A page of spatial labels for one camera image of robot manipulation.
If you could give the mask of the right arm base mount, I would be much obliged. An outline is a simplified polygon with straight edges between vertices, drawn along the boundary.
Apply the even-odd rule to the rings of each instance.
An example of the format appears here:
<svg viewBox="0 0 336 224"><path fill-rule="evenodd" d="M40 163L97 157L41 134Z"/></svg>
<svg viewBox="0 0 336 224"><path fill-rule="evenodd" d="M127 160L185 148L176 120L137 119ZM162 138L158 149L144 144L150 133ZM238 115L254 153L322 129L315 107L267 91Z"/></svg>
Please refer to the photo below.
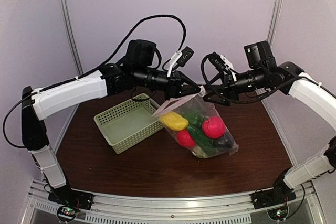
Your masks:
<svg viewBox="0 0 336 224"><path fill-rule="evenodd" d="M281 205L295 199L295 192L282 186L274 186L272 189L266 190L258 189L251 194L251 200L255 209Z"/></svg>

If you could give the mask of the purple toy eggplant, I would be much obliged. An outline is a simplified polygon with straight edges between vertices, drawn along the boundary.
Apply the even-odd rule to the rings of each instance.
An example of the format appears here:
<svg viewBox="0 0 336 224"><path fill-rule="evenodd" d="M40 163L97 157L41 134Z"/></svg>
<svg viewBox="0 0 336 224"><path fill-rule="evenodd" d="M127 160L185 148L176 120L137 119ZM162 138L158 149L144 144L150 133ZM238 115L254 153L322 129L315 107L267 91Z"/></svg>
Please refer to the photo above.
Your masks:
<svg viewBox="0 0 336 224"><path fill-rule="evenodd" d="M234 141L231 137L222 136L217 139L213 139L213 144L216 148L229 150L233 147Z"/></svg>

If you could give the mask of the yellow toy corn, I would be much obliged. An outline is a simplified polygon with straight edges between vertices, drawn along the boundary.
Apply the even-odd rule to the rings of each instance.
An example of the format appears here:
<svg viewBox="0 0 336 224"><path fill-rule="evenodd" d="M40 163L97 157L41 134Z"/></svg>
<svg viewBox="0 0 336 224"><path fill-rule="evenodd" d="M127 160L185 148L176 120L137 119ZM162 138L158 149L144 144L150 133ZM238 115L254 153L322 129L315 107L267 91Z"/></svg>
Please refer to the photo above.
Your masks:
<svg viewBox="0 0 336 224"><path fill-rule="evenodd" d="M159 121L170 130L177 132L184 130L189 125L189 122L186 118L175 112L169 112L159 117Z"/></svg>

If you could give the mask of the white toy cauliflower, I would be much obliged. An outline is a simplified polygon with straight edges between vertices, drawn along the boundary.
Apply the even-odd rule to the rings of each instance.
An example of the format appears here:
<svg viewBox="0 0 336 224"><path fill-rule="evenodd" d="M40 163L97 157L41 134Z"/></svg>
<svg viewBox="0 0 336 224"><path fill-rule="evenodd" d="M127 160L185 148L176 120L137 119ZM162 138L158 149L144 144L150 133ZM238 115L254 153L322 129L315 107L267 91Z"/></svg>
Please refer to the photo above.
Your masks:
<svg viewBox="0 0 336 224"><path fill-rule="evenodd" d="M200 159L207 159L207 158L209 158L209 156L206 153L204 153L203 150L194 149L194 150L192 150L192 153L193 153L193 155L195 157L200 158Z"/></svg>

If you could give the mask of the clear zip top bag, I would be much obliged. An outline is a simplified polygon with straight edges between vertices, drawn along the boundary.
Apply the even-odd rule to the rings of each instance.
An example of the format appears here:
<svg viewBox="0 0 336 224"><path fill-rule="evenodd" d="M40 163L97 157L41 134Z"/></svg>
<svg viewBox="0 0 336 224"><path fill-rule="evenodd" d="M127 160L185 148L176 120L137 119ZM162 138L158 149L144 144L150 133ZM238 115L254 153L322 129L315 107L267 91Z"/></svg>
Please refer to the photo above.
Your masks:
<svg viewBox="0 0 336 224"><path fill-rule="evenodd" d="M203 100L204 87L198 94L165 101L153 116L183 148L197 158L232 155L239 149L213 103Z"/></svg>

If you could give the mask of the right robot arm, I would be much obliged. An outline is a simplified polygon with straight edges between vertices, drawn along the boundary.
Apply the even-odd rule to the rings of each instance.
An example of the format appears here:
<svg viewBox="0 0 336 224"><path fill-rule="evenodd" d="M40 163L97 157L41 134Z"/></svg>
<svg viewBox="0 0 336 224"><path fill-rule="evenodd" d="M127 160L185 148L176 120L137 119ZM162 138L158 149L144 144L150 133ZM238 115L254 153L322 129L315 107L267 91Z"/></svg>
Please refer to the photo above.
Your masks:
<svg viewBox="0 0 336 224"><path fill-rule="evenodd" d="M335 128L335 95L312 79L302 68L287 61L276 63L269 42L260 41L244 47L250 70L236 72L229 60L213 52L202 59L201 73L210 89L204 98L218 104L252 104L277 91L302 102ZM269 192L272 203L279 204L289 196L289 190L335 171L335 138L305 162L283 172Z"/></svg>

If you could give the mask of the green toy bell pepper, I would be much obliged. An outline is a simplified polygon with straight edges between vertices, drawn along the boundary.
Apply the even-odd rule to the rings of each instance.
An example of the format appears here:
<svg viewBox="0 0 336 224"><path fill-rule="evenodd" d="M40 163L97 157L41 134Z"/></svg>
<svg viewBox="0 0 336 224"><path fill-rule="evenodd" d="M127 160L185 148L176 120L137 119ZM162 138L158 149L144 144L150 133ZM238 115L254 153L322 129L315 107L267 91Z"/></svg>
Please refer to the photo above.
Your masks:
<svg viewBox="0 0 336 224"><path fill-rule="evenodd" d="M199 128L202 127L203 122L207 119L205 116L195 111L186 112L183 114L183 117L188 120L189 125Z"/></svg>

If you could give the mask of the red toy apple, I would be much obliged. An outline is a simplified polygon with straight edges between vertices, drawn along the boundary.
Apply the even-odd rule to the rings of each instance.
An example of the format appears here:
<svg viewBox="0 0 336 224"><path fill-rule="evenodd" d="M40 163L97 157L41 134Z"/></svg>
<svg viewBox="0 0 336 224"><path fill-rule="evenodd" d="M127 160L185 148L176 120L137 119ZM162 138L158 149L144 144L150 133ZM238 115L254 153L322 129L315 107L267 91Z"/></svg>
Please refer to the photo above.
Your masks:
<svg viewBox="0 0 336 224"><path fill-rule="evenodd" d="M217 139L225 134L226 126L221 117L213 116L203 122L202 130L207 137Z"/></svg>

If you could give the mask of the green toy cucumber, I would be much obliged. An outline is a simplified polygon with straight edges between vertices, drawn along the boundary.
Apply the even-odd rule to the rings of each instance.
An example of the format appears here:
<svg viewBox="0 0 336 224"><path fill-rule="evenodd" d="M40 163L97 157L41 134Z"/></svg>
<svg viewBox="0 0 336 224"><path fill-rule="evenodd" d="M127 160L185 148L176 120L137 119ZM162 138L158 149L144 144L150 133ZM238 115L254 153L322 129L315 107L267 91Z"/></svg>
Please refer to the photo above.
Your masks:
<svg viewBox="0 0 336 224"><path fill-rule="evenodd" d="M206 153L208 156L215 156L216 148L213 145L212 139L208 138L202 130L193 125L189 125L187 130L192 139L204 151L204 153Z"/></svg>

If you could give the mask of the red toy strawberry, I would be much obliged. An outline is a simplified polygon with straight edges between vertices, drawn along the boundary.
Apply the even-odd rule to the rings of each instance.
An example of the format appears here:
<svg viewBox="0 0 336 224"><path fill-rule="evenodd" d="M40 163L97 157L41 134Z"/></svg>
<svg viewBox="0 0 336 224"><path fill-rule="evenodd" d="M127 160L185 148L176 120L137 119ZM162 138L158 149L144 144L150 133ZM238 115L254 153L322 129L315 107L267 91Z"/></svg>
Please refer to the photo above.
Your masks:
<svg viewBox="0 0 336 224"><path fill-rule="evenodd" d="M187 129L184 129L177 133L177 142L185 148L194 148L196 146L196 142L192 139Z"/></svg>

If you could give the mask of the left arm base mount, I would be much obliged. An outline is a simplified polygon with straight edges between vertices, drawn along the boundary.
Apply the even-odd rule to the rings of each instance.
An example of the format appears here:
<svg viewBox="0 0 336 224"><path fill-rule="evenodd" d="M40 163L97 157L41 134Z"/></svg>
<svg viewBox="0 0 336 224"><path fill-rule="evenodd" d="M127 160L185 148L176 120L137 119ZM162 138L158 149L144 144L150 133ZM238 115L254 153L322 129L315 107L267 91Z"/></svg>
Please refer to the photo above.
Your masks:
<svg viewBox="0 0 336 224"><path fill-rule="evenodd" d="M90 210L93 202L93 194L63 186L56 189L51 188L48 200L75 209Z"/></svg>

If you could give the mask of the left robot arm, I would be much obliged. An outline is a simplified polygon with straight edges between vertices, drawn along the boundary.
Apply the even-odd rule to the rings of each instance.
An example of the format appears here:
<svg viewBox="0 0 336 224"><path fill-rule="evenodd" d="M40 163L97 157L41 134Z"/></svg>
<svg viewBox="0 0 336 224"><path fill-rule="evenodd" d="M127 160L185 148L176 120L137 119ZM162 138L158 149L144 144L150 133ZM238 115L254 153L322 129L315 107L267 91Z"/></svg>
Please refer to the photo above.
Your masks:
<svg viewBox="0 0 336 224"><path fill-rule="evenodd" d="M37 161L54 194L64 205L71 205L75 192L67 187L66 176L49 145L44 120L68 107L100 99L136 87L163 91L166 99L195 94L200 87L175 67L183 67L194 51L190 47L177 51L168 61L168 70L151 68L156 44L131 40L124 57L117 63L103 64L86 77L76 77L49 88L23 90L22 142Z"/></svg>

